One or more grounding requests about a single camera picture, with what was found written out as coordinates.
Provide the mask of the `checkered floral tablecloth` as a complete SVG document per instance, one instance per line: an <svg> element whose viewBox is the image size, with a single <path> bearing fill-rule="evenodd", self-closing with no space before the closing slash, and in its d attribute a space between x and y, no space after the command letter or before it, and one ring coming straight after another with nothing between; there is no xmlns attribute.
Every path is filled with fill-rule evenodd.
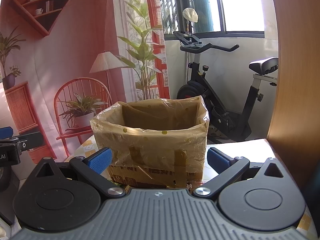
<svg viewBox="0 0 320 240"><path fill-rule="evenodd" d="M99 151L94 135L89 137L82 145L80 145L73 154L71 154L65 162L69 162L76 156L84 156L85 158L91 156L95 152Z"/></svg>

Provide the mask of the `window with dark frame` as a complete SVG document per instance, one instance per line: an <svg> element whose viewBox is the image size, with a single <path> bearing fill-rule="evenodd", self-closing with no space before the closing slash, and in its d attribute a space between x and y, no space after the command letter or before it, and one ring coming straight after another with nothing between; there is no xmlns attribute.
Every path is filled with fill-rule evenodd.
<svg viewBox="0 0 320 240"><path fill-rule="evenodd" d="M261 0L160 0L160 8L166 40L175 40L174 32L187 29L185 8L196 11L191 31L200 38L265 36Z"/></svg>

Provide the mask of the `black exercise bike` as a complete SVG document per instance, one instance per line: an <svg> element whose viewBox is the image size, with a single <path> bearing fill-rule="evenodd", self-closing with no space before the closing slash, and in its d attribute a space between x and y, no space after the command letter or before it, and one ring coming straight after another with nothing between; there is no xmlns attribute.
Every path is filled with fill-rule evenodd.
<svg viewBox="0 0 320 240"><path fill-rule="evenodd" d="M246 56L248 48L230 42L213 44L196 35L174 32L189 57L185 84L177 98L201 96L210 117L212 141L263 138L271 121L278 57Z"/></svg>

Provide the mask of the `plastic lined cardboard box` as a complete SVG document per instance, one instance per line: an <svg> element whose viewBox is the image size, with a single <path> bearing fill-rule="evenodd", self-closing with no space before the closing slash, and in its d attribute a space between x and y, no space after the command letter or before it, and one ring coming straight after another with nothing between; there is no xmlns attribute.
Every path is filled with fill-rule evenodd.
<svg viewBox="0 0 320 240"><path fill-rule="evenodd" d="M201 96L117 102L91 120L112 152L112 181L137 188L195 188L203 176L209 114Z"/></svg>

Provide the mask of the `printed room backdrop cloth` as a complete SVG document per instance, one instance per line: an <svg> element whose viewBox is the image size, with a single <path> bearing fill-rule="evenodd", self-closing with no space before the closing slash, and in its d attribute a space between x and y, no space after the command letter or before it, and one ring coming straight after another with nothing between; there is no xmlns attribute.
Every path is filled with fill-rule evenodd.
<svg viewBox="0 0 320 240"><path fill-rule="evenodd" d="M168 98L159 0L1 0L1 75L28 151L65 160L115 102Z"/></svg>

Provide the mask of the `white cloth on pole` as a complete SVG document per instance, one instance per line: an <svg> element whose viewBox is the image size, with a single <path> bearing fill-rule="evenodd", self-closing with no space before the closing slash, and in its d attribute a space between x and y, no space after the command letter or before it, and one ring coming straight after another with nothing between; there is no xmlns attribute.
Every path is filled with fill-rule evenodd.
<svg viewBox="0 0 320 240"><path fill-rule="evenodd" d="M182 12L183 17L189 22L197 23L199 16L194 8L185 8Z"/></svg>

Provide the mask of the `wooden board panel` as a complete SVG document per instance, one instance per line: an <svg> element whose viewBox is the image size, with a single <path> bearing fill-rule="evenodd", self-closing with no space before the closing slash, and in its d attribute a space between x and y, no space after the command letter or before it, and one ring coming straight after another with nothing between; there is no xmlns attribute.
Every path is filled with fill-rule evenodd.
<svg viewBox="0 0 320 240"><path fill-rule="evenodd" d="M303 188L319 162L319 0L273 0L278 85L267 139Z"/></svg>

